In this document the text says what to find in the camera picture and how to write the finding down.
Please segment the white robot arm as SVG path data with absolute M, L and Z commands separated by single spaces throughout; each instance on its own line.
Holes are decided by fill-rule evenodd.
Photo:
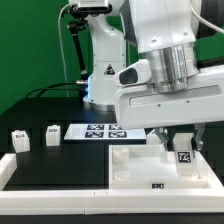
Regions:
M 193 124 L 201 148 L 204 125 L 224 120 L 224 65 L 200 70 L 195 62 L 201 8 L 202 0 L 125 0 L 125 39 L 140 59 L 108 80 L 90 77 L 84 102 L 114 108 L 124 129 L 153 128 L 163 143 L 166 127 Z

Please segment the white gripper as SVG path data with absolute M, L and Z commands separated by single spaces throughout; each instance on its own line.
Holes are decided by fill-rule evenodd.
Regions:
M 115 74 L 114 83 L 119 87 L 114 98 L 117 123 L 123 129 L 195 124 L 195 141 L 201 150 L 204 123 L 224 120 L 224 65 L 201 69 L 180 91 L 157 93 L 151 79 L 147 59 Z M 168 130 L 156 128 L 155 134 L 168 150 Z

